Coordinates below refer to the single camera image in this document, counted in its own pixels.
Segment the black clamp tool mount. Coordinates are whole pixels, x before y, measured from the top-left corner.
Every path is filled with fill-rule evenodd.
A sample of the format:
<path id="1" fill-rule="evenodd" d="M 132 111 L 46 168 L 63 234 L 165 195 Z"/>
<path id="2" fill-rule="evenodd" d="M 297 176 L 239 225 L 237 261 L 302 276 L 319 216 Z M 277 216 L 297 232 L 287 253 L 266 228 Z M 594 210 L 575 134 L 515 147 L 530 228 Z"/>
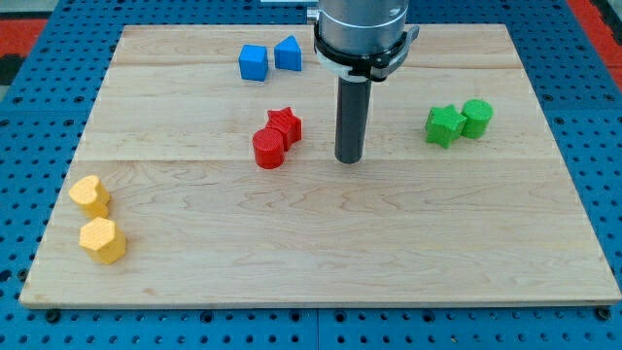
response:
<path id="1" fill-rule="evenodd" d="M 412 25 L 403 31 L 388 49 L 375 54 L 353 54 L 331 47 L 320 35 L 320 25 L 314 25 L 314 52 L 322 66 L 348 82 L 384 82 L 406 60 L 420 26 Z"/>

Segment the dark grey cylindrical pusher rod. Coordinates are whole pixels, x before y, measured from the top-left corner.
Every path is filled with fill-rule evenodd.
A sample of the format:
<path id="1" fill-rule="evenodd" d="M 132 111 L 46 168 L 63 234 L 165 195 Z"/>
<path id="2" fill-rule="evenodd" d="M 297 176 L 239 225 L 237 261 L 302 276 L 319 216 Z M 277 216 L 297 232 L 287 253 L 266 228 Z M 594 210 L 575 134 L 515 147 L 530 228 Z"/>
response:
<path id="1" fill-rule="evenodd" d="M 356 163 L 363 156 L 370 92 L 370 81 L 338 79 L 334 153 L 342 163 Z"/>

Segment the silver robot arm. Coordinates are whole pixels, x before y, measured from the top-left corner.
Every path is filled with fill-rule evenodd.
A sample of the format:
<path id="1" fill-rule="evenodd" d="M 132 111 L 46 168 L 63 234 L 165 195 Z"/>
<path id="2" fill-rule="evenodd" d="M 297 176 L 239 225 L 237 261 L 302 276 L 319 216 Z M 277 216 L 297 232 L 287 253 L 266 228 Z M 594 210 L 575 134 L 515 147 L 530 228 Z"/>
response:
<path id="1" fill-rule="evenodd" d="M 371 86 L 382 83 L 408 57 L 420 27 L 406 26 L 407 0 L 320 0 L 314 53 L 337 77 L 334 154 L 361 160 Z"/>

